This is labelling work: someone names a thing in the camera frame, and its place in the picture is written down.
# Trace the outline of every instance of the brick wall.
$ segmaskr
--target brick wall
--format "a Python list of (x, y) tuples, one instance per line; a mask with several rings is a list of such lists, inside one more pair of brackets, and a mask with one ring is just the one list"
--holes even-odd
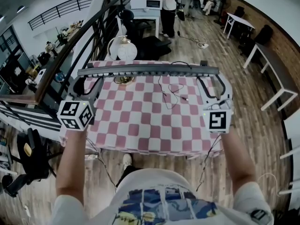
[[(234, 13), (237, 6), (245, 8), (244, 19), (248, 20), (254, 27), (255, 31), (252, 38), (260, 32), (264, 25), (269, 25), (273, 29), (273, 36), (267, 47), (274, 50), (285, 66), (291, 73), (292, 78), (300, 90), (300, 49), (298, 45), (294, 45), (289, 41), (289, 38), (282, 33), (274, 24), (275, 22), (266, 18), (263, 12), (258, 9), (251, 8), (247, 3), (241, 0), (231, 0), (231, 6), (226, 9), (227, 12)], [(290, 103), (285, 111), (286, 115), (292, 115), (300, 107), (300, 94)]]

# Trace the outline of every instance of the white box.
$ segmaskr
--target white box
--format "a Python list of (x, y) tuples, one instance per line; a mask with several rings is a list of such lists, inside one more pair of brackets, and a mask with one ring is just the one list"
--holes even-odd
[(58, 119), (67, 130), (83, 131), (94, 114), (88, 101), (62, 101)]

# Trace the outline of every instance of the microwave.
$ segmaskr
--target microwave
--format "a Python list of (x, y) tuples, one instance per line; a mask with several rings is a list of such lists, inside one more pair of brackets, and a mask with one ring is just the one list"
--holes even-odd
[(131, 9), (156, 9), (161, 10), (163, 7), (163, 0), (130, 0)]

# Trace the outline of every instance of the black pants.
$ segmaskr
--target black pants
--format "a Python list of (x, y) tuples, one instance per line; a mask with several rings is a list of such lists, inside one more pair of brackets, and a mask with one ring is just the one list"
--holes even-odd
[(58, 54), (57, 54), (57, 52), (55, 51), (55, 49), (52, 49), (52, 52), (53, 52), (54, 56), (57, 57)]
[(170, 38), (174, 37), (174, 22), (176, 10), (160, 10), (161, 23), (163, 25), (163, 33), (167, 34)]
[(140, 170), (140, 168), (136, 168), (136, 167), (133, 167), (133, 166), (128, 166), (125, 170), (124, 170), (124, 173), (122, 174), (120, 180), (118, 181), (116, 187), (119, 186), (119, 184), (122, 182), (122, 180), (130, 173), (136, 171), (136, 170)]

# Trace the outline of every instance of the black chair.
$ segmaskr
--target black chair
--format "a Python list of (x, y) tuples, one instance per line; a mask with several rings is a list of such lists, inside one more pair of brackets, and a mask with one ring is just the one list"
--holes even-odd
[(241, 39), (239, 49), (241, 50), (241, 55), (246, 55), (247, 57), (250, 55), (251, 51), (253, 50), (256, 43), (261, 45), (266, 45), (267, 42), (270, 41), (273, 35), (273, 29), (265, 25), (259, 34), (254, 38), (251, 39), (248, 34), (244, 34), (244, 37)]
[(123, 21), (127, 29), (127, 38), (137, 48), (136, 60), (158, 60), (160, 56), (171, 52), (168, 45), (170, 40), (160, 41), (156, 36), (143, 38), (144, 30), (151, 26), (147, 23), (134, 23), (134, 14), (128, 9), (124, 9), (118, 13), (119, 18)]
[[(11, 175), (5, 175), (2, 178), (4, 192), (11, 197), (16, 197), (18, 191), (25, 185), (29, 185), (34, 180), (46, 179), (49, 177), (49, 171), (56, 177), (53, 169), (48, 161), (62, 152), (49, 154), (47, 140), (42, 145), (40, 136), (37, 130), (28, 129), (28, 134), (19, 134), (17, 137), (17, 146), (20, 159), (11, 155), (12, 160), (21, 163), (26, 174), (19, 175), (14, 181)], [(28, 144), (31, 149), (31, 154), (25, 152), (25, 145)]]

